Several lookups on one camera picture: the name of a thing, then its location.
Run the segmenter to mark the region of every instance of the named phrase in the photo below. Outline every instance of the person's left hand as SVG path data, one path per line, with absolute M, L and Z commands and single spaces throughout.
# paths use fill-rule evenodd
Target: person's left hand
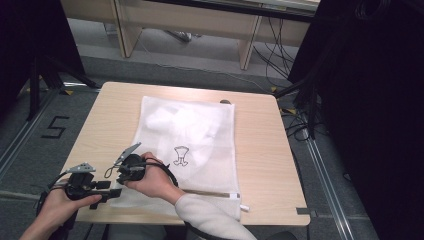
M 63 189 L 51 190 L 37 218 L 22 235 L 22 239 L 48 239 L 79 208 L 100 201 L 101 195 L 92 195 L 72 201 Z

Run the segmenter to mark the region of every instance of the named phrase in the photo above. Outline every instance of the person's right hand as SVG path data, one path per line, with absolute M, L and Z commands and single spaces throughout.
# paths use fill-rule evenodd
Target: person's right hand
M 141 155 L 149 163 L 163 163 L 157 159 L 151 152 Z M 152 198 L 162 198 L 163 200 L 175 205 L 178 199 L 184 194 L 184 191 L 174 186 L 168 175 L 159 167 L 146 166 L 146 173 L 140 181 L 126 181 L 125 186 L 137 190 L 144 195 Z

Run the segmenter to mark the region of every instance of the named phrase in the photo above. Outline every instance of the gray carpet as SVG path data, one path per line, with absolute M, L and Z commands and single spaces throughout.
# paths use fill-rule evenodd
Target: gray carpet
M 145 83 L 155 85 L 181 86 L 192 88 L 206 88 L 239 92 L 264 93 L 273 86 L 264 77 L 237 75 L 258 84 L 236 79 L 226 74 L 214 74 L 202 71 L 184 71 L 174 68 L 163 68 L 157 65 L 121 62 L 114 60 L 102 60 L 95 58 L 82 58 L 87 75 L 98 83 L 108 80 L 124 81 L 132 83 Z M 74 79 L 64 75 L 65 81 Z M 278 79 L 271 81 L 287 86 L 287 82 Z M 97 93 L 75 91 L 72 95 L 57 95 L 44 113 L 38 127 L 20 152 L 7 173 L 1 179 L 0 190 L 16 193 L 39 194 L 42 187 L 50 182 L 61 170 L 83 123 L 91 109 Z M 278 101 L 280 107 L 292 108 L 293 95 Z M 1 152 L 11 141 L 14 134 L 24 123 L 28 107 L 28 96 L 22 96 L 16 106 L 1 122 Z M 60 138 L 43 138 L 43 135 L 57 135 L 58 130 L 48 129 L 55 116 L 69 117 L 69 119 L 57 119 L 56 122 L 66 129 Z M 289 126 L 292 118 L 283 118 L 285 126 Z M 289 138 L 290 145 L 298 159 L 305 189 L 305 197 L 308 207 L 313 211 L 311 224 L 309 225 L 310 239 L 340 239 L 325 194 L 322 190 L 318 175 L 312 163 L 306 143 Z M 343 205 L 352 231 L 356 239 L 378 239 L 372 228 L 372 224 L 366 216 L 361 202 L 356 195 L 354 187 L 347 181 L 337 152 L 333 148 L 331 138 L 325 134 L 317 134 L 317 143 L 321 154 L 328 167 L 334 187 Z M 28 224 L 34 218 L 33 202 L 23 200 L 11 200 L 0 198 L 0 236 L 1 239 L 17 239 Z M 93 233 L 88 239 L 100 239 L 103 231 L 102 225 L 95 225 Z M 88 224 L 77 223 L 70 239 L 82 239 Z M 281 226 L 248 226 L 248 229 L 258 239 L 266 239 L 279 231 L 289 230 L 299 240 L 307 239 L 307 227 L 281 227 Z

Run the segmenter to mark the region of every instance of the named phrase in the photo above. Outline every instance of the wooden table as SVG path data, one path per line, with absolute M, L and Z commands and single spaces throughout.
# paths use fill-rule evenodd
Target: wooden table
M 237 174 L 245 225 L 297 225 L 309 223 L 284 125 L 271 95 L 191 88 L 108 82 L 93 108 L 67 159 L 64 169 L 88 162 L 97 169 L 94 180 L 104 180 L 107 168 L 131 145 L 136 132 L 143 96 L 175 100 L 220 102 L 236 105 L 235 146 Z M 97 210 L 83 208 L 77 221 L 97 223 L 182 224 L 178 217 L 146 212 L 140 208 L 112 208 L 100 204 Z

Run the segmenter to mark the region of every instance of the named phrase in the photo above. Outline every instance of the black printed logo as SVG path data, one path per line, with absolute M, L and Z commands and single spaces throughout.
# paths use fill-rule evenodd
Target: black printed logo
M 55 127 L 53 126 L 53 124 L 55 123 L 56 119 L 69 119 L 69 117 L 65 117 L 65 116 L 55 116 L 53 118 L 53 120 L 50 122 L 50 125 L 47 127 L 47 129 L 55 129 L 55 130 L 60 130 L 59 134 L 56 136 L 51 136 L 51 135 L 42 135 L 42 138 L 50 138 L 50 139 L 59 139 L 62 136 L 63 131 L 65 131 L 66 128 L 64 127 Z
M 178 155 L 178 160 L 175 160 L 174 164 L 177 166 L 181 164 L 183 167 L 187 166 L 188 162 L 186 162 L 184 158 L 187 152 L 189 151 L 188 147 L 179 146 L 175 147 L 174 150 L 175 152 L 177 152 Z

